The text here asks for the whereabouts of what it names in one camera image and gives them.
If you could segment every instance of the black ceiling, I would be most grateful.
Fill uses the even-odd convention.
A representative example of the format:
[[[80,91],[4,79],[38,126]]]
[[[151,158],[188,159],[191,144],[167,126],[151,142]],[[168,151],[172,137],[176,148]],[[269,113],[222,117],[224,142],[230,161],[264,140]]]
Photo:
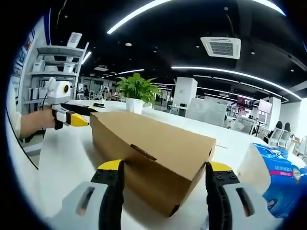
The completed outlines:
[[[145,69],[145,78],[157,77],[156,83],[174,83],[176,77],[194,77],[199,87],[235,92],[262,99],[270,94],[239,83],[195,77],[219,77],[241,81],[274,93],[274,86],[236,74],[209,70],[179,70],[171,66],[227,69],[253,75],[285,88],[307,81],[307,5],[274,1],[287,15],[252,0],[171,0],[128,21],[112,34],[107,31],[129,13],[153,0],[66,0],[62,10],[51,11],[51,41],[66,45],[71,32],[82,33],[78,47],[92,55],[82,73],[97,77]],[[240,59],[208,56],[200,38],[204,36],[241,39]],[[105,65],[107,72],[94,70]],[[218,92],[199,89],[218,95]],[[296,92],[307,97],[307,89]],[[298,99],[285,94],[288,100]]]

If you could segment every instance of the potted plant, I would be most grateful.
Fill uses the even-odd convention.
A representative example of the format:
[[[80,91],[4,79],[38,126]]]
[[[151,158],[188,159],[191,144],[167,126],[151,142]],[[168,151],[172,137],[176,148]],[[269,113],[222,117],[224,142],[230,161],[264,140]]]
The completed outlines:
[[[154,105],[155,95],[161,95],[160,88],[151,83],[155,78],[145,80],[139,73],[134,73],[132,77],[118,79],[121,81],[117,83],[117,88],[127,98],[127,111],[141,114],[144,103]]]

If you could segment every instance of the green leaves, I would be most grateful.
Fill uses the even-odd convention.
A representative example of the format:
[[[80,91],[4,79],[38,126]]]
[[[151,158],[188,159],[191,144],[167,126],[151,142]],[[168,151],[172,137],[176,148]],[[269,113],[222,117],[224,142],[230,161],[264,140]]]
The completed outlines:
[[[145,80],[139,73],[134,73],[127,79],[124,77],[117,79],[121,80],[117,83],[117,89],[121,90],[125,97],[141,99],[146,103],[154,104],[155,95],[161,95],[160,88],[151,84],[151,81],[156,78]]]

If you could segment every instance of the computer screen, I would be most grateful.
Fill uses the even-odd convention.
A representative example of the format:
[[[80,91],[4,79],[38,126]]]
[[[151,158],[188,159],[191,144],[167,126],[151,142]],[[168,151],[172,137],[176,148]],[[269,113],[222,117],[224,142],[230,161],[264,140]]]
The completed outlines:
[[[259,108],[258,110],[263,111],[267,114],[271,113],[271,109],[272,109],[272,104],[269,102],[266,102],[264,100],[260,100],[259,102]]]
[[[265,123],[265,115],[259,114],[259,115],[258,115],[258,120],[259,120],[260,122]]]
[[[250,110],[253,109],[253,104],[254,104],[253,100],[246,99],[244,97],[239,97],[239,96],[238,96],[237,102],[236,102],[237,106],[241,106],[241,107],[244,107],[244,108],[247,108],[247,109],[250,109]]]

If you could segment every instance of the white sleeve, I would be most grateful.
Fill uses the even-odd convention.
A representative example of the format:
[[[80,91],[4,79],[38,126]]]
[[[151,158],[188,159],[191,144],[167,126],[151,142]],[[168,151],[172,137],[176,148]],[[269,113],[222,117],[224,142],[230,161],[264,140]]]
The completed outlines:
[[[17,138],[19,138],[21,128],[21,114],[17,112],[16,109],[15,90],[12,81],[10,81],[7,91],[6,108],[13,131],[16,134]]]

